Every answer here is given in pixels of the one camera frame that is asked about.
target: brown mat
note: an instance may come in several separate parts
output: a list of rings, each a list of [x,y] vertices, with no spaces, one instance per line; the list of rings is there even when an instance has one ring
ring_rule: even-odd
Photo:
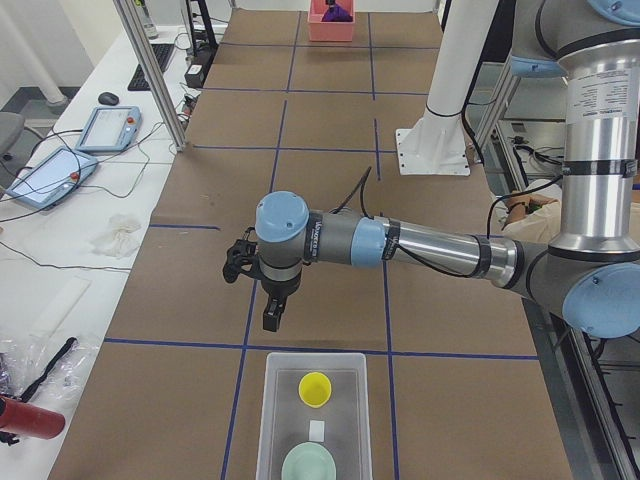
[[[518,297],[412,265],[316,264],[271,333],[259,285],[222,279],[262,196],[327,210],[369,166],[371,213],[483,232],[482,167],[398,172],[436,17],[356,18],[352,43],[311,44],[304,12],[234,11],[50,478],[254,478],[266,355],[296,349],[367,354],[376,479],[571,478]]]

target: black keyboard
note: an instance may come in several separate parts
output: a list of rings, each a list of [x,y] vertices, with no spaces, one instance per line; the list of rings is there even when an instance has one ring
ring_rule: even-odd
[[[173,43],[152,43],[151,47],[153,48],[153,53],[156,56],[156,60],[158,60],[158,64],[160,65],[160,70],[163,72],[167,70],[169,66],[169,60],[171,59],[171,53],[173,53]],[[130,92],[140,92],[144,90],[150,90],[149,84],[147,80],[144,78],[144,72],[142,71],[142,67],[138,65],[135,73],[133,74],[133,78],[129,82],[129,86],[127,90]]]

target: light green bowl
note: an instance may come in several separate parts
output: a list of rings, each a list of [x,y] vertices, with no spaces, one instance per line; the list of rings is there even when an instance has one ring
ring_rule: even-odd
[[[301,443],[284,459],[282,480],[336,480],[336,463],[322,445]]]

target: gray chair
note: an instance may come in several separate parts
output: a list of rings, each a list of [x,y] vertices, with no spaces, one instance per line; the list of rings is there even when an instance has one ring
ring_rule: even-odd
[[[20,138],[23,130],[33,133],[42,140],[44,137],[25,124],[25,118],[18,113],[0,112],[0,155],[4,160],[11,160],[9,150]]]

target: red fire extinguisher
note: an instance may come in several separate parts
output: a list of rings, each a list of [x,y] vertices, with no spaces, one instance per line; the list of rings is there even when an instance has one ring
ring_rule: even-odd
[[[50,439],[62,432],[64,416],[0,396],[0,431]]]

